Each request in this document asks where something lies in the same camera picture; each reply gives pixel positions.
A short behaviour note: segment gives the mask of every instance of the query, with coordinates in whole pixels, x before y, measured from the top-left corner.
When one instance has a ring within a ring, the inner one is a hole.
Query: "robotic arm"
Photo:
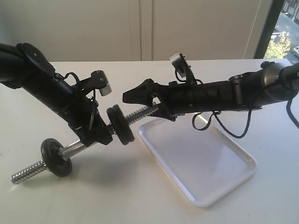
[[[265,62],[257,72],[246,72],[233,76],[228,81],[206,84],[194,77],[182,54],[174,54],[171,63],[180,83],[173,81],[169,85],[160,85],[152,79],[146,79],[123,94],[124,103],[146,107],[125,117],[119,106],[114,105],[107,109],[111,123],[106,125],[99,114],[95,99],[96,89],[102,96],[111,92],[103,71],[94,71],[90,78],[81,81],[72,72],[63,77],[55,72],[44,55],[34,46],[28,43],[15,47],[0,44],[0,83],[12,89],[24,88],[64,119],[80,138],[67,147],[54,139],[45,140],[41,146],[43,159],[13,175],[12,182],[19,184],[46,167],[57,176],[67,176],[71,172],[71,156],[96,142],[109,144],[113,134],[117,134],[124,145],[134,141],[129,125],[145,116],[175,121],[177,116],[186,113],[211,111],[220,122],[217,115],[221,111],[245,110],[249,111],[250,120],[252,110],[261,109],[263,105],[288,101],[288,114],[299,128],[299,123],[290,110],[292,99],[299,91],[299,63],[285,67],[279,63]],[[75,78],[75,85],[70,86],[65,82],[69,75]],[[93,97],[88,98],[86,95],[90,92],[93,92]],[[153,103],[155,97],[160,100],[158,105]],[[208,126],[209,124],[199,130],[205,130]],[[249,122],[240,136],[233,135],[226,128],[225,130],[234,137],[241,138],[248,127]]]

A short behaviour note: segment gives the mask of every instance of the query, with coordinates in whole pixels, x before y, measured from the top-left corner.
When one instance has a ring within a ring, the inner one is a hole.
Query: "white tray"
[[[256,161],[220,129],[193,129],[192,116],[153,120],[140,126],[137,135],[188,199],[207,207],[250,178]],[[196,125],[205,123],[198,116]]]

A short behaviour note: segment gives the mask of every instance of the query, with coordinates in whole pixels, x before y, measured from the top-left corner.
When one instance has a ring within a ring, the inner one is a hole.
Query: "white table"
[[[226,80],[256,71],[262,60],[190,61],[203,82]],[[170,62],[53,63],[57,71],[74,71],[80,79],[102,69],[112,93],[97,95],[100,113],[119,104],[125,114],[139,105],[122,103],[122,93],[152,78],[175,80]],[[258,162],[257,173],[207,209],[194,207],[166,176],[147,149],[136,140],[123,146],[117,137],[72,157],[73,172],[60,179],[49,172],[20,185],[10,175],[40,159],[40,144],[55,138],[65,146],[76,135],[52,111],[24,90],[0,86],[0,223],[298,223],[299,131],[289,120],[285,103],[253,113],[245,138],[236,140]],[[298,98],[293,104],[299,115]],[[223,123],[241,133],[245,112],[224,112]],[[145,119],[132,126],[148,121]]]

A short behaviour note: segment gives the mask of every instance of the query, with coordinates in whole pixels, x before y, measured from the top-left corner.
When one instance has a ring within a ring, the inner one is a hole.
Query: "table surface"
[[[256,71],[261,62],[189,63],[196,78],[213,82]],[[112,93],[105,97],[98,94],[97,100],[106,122],[106,109],[114,104],[119,104],[124,114],[140,108],[123,104],[121,98],[123,92],[144,79],[152,78],[161,84],[175,80],[170,62],[53,65],[57,72],[73,71],[80,79],[97,69],[105,71]],[[299,132],[286,114],[285,103],[268,105],[253,113],[248,134],[235,141],[257,160],[257,173],[206,209],[194,207],[186,199],[139,140],[123,146],[116,137],[108,146],[96,144],[74,156],[73,172],[64,179],[45,171],[23,184],[12,185],[12,173],[40,159],[44,139],[55,138],[66,146],[77,137],[63,120],[23,89],[0,86],[0,105],[1,223],[298,223]],[[292,109],[299,114],[298,99]],[[246,118],[246,112],[221,115],[223,123],[235,133],[243,131]]]

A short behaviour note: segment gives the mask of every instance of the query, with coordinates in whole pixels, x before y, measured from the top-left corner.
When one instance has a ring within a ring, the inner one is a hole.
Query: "tree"
[[[279,35],[279,40],[270,40],[264,58],[284,58],[290,50],[291,40],[286,37],[285,32]]]

